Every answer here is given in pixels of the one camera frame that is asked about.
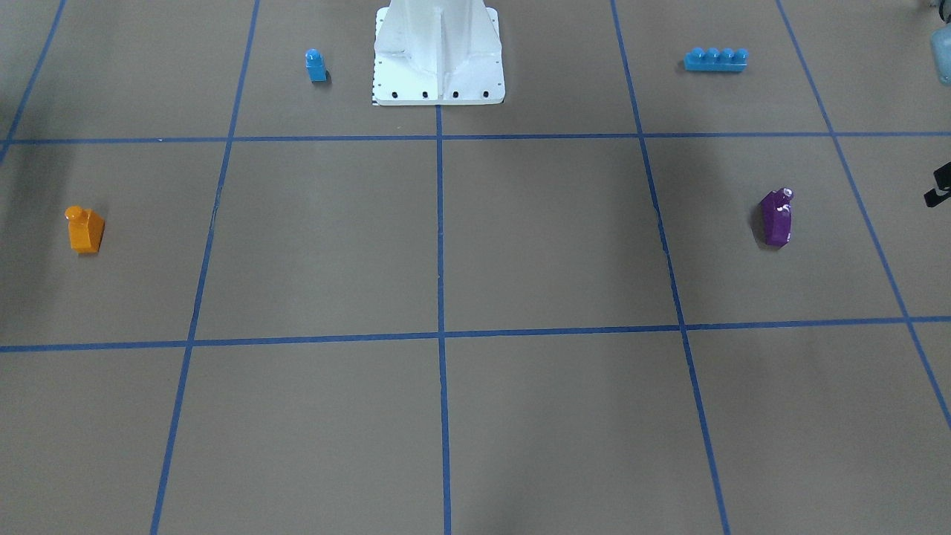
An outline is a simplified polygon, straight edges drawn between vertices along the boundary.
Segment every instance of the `gray floor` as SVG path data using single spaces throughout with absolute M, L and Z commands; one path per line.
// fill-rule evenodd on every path
M 926 3 L 494 0 L 446 109 L 385 0 L 0 3 L 0 533 L 951 532 Z

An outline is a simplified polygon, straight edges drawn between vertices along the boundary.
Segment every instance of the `light blue object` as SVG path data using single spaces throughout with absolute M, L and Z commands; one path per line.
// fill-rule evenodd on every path
M 684 69 L 707 70 L 713 72 L 742 72 L 747 67 L 749 52 L 739 49 L 709 49 L 704 52 L 701 48 L 693 49 L 684 56 Z
M 320 55 L 320 52 L 317 49 L 310 49 L 305 57 L 307 58 L 307 74 L 310 75 L 310 81 L 326 82 L 327 68 L 323 65 L 323 56 Z
M 951 26 L 945 26 L 931 34 L 931 53 L 935 56 L 938 80 L 946 86 L 951 86 Z

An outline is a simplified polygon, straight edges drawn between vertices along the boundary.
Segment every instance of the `orange block knob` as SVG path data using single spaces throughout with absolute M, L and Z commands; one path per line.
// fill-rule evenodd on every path
M 106 221 L 98 213 L 82 207 L 66 208 L 69 219 L 69 246 L 76 252 L 99 252 Z

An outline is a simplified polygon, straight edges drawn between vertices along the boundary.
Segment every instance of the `blue block stud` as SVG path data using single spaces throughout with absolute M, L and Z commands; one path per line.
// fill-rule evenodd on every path
M 317 49 L 310 49 L 305 56 L 307 58 L 307 74 L 310 75 L 311 82 L 326 82 L 327 68 L 323 65 L 323 56 Z
M 687 52 L 684 56 L 684 69 L 687 70 L 706 70 L 713 72 L 742 72 L 747 67 L 747 58 L 749 52 L 746 49 L 739 49 L 735 52 L 732 49 L 709 49 L 704 52 L 697 48 Z

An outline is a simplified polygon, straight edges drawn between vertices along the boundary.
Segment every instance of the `purple block knob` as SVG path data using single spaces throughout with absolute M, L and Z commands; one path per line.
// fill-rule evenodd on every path
M 763 230 L 767 245 L 780 248 L 792 237 L 792 189 L 771 191 L 760 201 L 763 209 Z

